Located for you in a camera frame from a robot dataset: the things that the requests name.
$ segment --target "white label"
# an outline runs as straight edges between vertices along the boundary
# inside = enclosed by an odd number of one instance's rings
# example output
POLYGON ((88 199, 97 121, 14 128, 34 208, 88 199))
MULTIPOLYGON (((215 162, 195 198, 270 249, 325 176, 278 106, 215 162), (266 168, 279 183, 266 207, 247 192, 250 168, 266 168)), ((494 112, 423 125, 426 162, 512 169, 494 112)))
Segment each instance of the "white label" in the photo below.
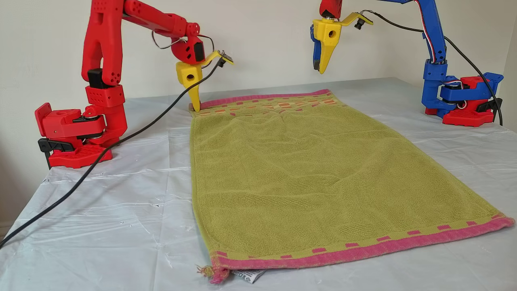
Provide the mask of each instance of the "white label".
POLYGON ((244 281, 253 284, 266 270, 232 270, 232 273, 244 281))

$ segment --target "red robot arm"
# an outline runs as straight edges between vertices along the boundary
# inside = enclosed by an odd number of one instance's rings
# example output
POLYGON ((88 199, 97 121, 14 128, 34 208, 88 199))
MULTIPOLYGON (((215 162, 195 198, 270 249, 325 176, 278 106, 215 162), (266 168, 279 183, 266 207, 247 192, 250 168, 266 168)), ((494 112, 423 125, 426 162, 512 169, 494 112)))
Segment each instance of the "red robot arm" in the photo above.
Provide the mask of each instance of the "red robot arm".
POLYGON ((327 18, 340 18, 342 2, 343 0, 322 0, 320 15, 327 18))
MULTIPOLYGON (((119 84, 122 19, 170 37, 174 42, 172 53, 180 61, 191 65, 205 61, 197 23, 162 13, 138 0, 92 0, 81 71, 83 79, 89 82, 86 96, 91 105, 83 113, 79 109, 52 111, 48 103, 36 110, 40 133, 46 137, 38 144, 49 167, 91 165, 100 152, 117 142, 127 130, 124 91, 119 84)), ((112 153, 108 152, 102 161, 111 158, 112 153)))

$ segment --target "towel fringe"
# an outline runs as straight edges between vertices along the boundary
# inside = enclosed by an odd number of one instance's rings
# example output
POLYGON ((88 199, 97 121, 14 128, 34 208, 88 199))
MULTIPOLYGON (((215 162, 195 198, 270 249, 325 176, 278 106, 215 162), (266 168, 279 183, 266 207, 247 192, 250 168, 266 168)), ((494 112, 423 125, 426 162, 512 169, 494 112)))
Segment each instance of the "towel fringe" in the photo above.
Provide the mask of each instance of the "towel fringe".
POLYGON ((211 284, 221 284, 230 275, 230 270, 224 268, 213 268, 212 266, 197 266, 197 272, 203 277, 212 278, 211 284))

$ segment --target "towel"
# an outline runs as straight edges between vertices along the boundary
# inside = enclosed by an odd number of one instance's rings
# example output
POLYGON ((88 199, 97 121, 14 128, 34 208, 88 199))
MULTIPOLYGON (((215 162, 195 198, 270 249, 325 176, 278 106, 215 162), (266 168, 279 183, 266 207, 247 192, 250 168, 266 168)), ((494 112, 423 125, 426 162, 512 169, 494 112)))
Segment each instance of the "towel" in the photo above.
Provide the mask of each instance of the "towel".
POLYGON ((193 209, 213 283, 233 269, 343 263, 514 224, 329 90, 191 113, 193 209))

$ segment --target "white plastic sheet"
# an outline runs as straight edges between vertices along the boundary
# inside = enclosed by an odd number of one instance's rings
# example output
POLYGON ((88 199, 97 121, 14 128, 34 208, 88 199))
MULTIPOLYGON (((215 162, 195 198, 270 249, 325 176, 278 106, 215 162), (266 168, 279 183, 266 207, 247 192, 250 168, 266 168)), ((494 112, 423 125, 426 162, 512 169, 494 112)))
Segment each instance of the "white plastic sheet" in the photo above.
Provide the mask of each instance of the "white plastic sheet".
MULTIPOLYGON (((331 89, 346 104, 397 130, 510 217, 517 217, 517 135, 496 124, 443 125, 423 114, 421 89, 377 79, 217 92, 202 100, 331 89)), ((130 99, 132 133, 175 97, 130 99)), ((188 98, 114 150, 62 205, 0 250, 0 290, 515 290, 517 230, 351 263, 270 270, 255 284, 210 285, 192 212, 188 98)), ((53 168, 15 223, 68 191, 85 169, 53 168)))

